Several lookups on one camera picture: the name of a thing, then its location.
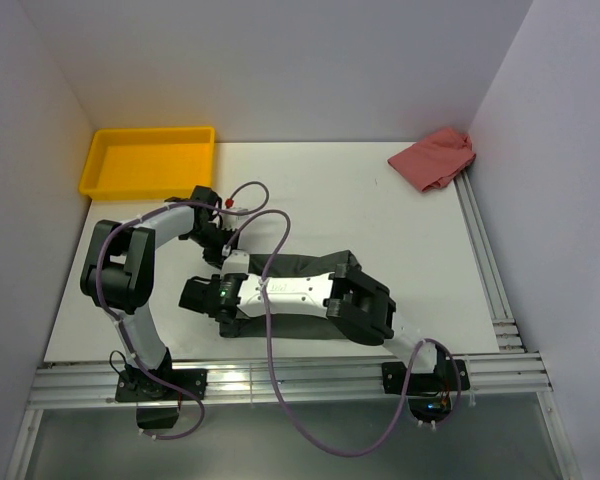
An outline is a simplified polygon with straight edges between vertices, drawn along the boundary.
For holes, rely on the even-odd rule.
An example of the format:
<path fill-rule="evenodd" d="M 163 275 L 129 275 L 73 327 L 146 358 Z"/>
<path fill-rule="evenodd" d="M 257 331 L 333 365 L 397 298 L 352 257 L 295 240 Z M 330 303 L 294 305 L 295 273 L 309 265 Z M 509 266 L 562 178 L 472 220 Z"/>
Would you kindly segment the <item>dark green t-shirt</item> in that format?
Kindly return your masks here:
<path fill-rule="evenodd" d="M 260 294 L 260 277 L 269 266 L 267 293 L 271 302 L 272 335 L 284 339 L 334 340 L 344 335 L 326 317 L 323 302 L 331 297 L 329 278 L 340 264 L 359 269 L 348 250 L 322 257 L 250 255 L 247 274 L 221 273 L 221 299 L 237 309 L 236 319 L 219 323 L 223 338 L 264 338 L 266 315 Z"/>

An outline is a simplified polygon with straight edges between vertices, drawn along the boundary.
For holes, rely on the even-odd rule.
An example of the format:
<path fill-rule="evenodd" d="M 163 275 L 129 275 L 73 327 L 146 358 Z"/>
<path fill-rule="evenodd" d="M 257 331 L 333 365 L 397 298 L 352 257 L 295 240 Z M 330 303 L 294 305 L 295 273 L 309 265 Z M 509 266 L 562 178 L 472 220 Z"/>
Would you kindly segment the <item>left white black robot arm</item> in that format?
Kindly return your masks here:
<path fill-rule="evenodd" d="M 168 348 L 160 339 L 149 308 L 156 250 L 174 240 L 192 240 L 204 261 L 218 269 L 233 235 L 222 216 L 222 199 L 197 186 L 188 199 L 170 198 L 164 206 L 134 220 L 96 223 L 80 277 L 82 293 L 112 319 L 126 350 L 130 376 L 152 399 L 175 386 Z"/>

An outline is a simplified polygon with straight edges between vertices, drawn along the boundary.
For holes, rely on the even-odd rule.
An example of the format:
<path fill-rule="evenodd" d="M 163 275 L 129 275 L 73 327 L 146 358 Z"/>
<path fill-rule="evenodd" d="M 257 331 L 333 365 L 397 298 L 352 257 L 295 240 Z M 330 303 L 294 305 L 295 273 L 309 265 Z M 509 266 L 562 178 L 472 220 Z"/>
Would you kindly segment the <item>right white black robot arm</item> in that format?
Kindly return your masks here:
<path fill-rule="evenodd" d="M 346 339 L 381 347 L 412 366 L 415 383 L 432 390 L 448 374 L 445 356 L 397 312 L 388 287 L 361 269 L 304 277 L 225 273 L 185 283 L 179 306 L 214 319 L 224 338 L 266 335 L 266 314 L 276 338 Z"/>

